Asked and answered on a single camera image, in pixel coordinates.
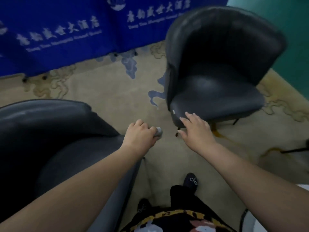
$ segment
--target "black pants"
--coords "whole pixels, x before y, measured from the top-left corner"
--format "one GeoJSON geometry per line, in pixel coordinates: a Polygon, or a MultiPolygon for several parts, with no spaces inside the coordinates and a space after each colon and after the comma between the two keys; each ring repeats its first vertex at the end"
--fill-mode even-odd
{"type": "Polygon", "coordinates": [[[191,210],[194,212],[205,214],[205,219],[211,221],[211,218],[216,219],[223,225],[226,225],[221,218],[208,207],[202,200],[195,196],[188,187],[184,186],[172,186],[171,187],[171,207],[151,207],[150,209],[143,210],[141,213],[137,213],[132,221],[127,225],[130,228],[132,225],[138,224],[143,219],[155,215],[162,211],[172,211],[177,209],[191,210]]]}

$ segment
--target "blue banner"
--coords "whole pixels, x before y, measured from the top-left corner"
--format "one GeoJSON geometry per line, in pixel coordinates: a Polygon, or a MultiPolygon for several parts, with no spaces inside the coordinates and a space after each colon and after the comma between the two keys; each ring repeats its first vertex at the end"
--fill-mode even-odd
{"type": "Polygon", "coordinates": [[[184,12],[228,0],[0,0],[0,76],[161,41],[184,12]]]}

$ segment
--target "shoe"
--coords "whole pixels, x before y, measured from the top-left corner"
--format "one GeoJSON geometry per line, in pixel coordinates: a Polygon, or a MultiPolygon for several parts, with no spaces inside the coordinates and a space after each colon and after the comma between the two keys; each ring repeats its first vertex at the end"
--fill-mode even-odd
{"type": "Polygon", "coordinates": [[[184,187],[189,187],[190,190],[195,193],[198,183],[197,178],[193,173],[188,173],[183,182],[184,187]]]}
{"type": "Polygon", "coordinates": [[[152,207],[148,199],[141,199],[137,205],[137,212],[141,213],[143,211],[149,210],[152,207]]]}

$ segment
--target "green wall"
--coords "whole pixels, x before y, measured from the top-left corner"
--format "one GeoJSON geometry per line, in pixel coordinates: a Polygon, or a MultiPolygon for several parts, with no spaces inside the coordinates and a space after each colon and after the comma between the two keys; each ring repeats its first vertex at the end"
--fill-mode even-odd
{"type": "Polygon", "coordinates": [[[273,68],[309,99],[309,0],[229,0],[227,5],[253,11],[285,33],[288,48],[273,68]]]}

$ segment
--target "small gray object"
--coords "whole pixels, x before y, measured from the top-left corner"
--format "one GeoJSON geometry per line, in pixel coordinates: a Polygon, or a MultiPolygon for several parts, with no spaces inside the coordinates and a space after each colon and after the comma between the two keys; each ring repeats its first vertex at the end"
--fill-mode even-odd
{"type": "Polygon", "coordinates": [[[160,140],[162,137],[162,134],[163,134],[162,129],[160,127],[157,127],[157,132],[155,133],[154,137],[158,137],[158,140],[160,140]]]}

